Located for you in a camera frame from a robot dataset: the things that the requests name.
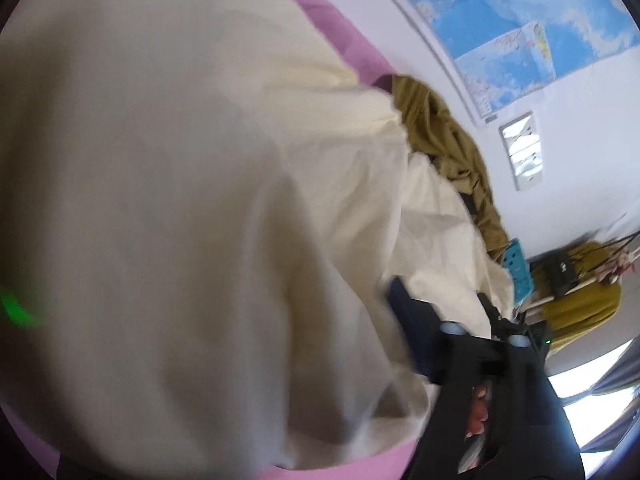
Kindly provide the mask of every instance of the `beige cloth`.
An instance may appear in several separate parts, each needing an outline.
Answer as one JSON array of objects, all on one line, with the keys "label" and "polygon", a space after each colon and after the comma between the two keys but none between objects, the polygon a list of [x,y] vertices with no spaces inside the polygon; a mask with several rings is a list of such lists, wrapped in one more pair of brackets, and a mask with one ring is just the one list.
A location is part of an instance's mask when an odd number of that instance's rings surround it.
[{"label": "beige cloth", "polygon": [[416,438],[382,300],[488,336],[508,275],[391,98],[290,0],[30,0],[0,35],[0,392],[116,477],[250,478]]}]

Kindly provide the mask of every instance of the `black mechanical device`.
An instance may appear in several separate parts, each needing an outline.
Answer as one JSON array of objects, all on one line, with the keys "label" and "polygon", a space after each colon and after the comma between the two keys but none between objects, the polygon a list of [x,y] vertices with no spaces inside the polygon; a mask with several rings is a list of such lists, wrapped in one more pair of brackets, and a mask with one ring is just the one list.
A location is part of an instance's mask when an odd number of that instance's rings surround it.
[{"label": "black mechanical device", "polygon": [[[562,403],[526,332],[494,318],[492,332],[503,339],[474,337],[458,323],[442,322],[430,303],[411,298],[399,278],[386,298],[417,371],[441,386],[402,480],[584,480]],[[473,389],[486,381],[489,420],[480,465],[459,473]]]}]

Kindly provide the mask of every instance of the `hand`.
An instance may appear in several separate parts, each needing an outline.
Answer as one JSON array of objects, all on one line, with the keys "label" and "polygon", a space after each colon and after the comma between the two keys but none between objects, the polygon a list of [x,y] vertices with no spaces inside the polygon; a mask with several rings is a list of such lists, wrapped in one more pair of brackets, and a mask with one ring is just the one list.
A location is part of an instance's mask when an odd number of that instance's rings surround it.
[{"label": "hand", "polygon": [[484,422],[489,418],[485,396],[486,388],[484,386],[478,386],[474,389],[474,401],[471,404],[469,423],[466,427],[467,437],[484,433]]}]

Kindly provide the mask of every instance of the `green led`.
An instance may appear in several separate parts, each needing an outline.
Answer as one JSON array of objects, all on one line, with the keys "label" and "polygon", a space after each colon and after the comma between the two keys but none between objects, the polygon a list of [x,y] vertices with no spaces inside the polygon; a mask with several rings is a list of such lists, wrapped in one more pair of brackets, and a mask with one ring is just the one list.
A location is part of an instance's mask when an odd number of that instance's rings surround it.
[{"label": "green led", "polygon": [[0,292],[0,302],[9,319],[16,325],[23,328],[31,328],[38,324],[38,319],[20,306],[20,303],[18,303],[18,300],[15,299],[10,290]]}]

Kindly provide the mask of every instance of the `blue ocean on map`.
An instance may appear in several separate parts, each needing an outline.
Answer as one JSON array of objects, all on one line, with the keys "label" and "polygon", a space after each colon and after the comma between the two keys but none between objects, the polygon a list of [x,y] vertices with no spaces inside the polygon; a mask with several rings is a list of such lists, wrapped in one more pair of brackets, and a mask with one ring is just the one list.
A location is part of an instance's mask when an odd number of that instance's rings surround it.
[{"label": "blue ocean on map", "polygon": [[410,0],[486,116],[640,44],[621,0]]}]

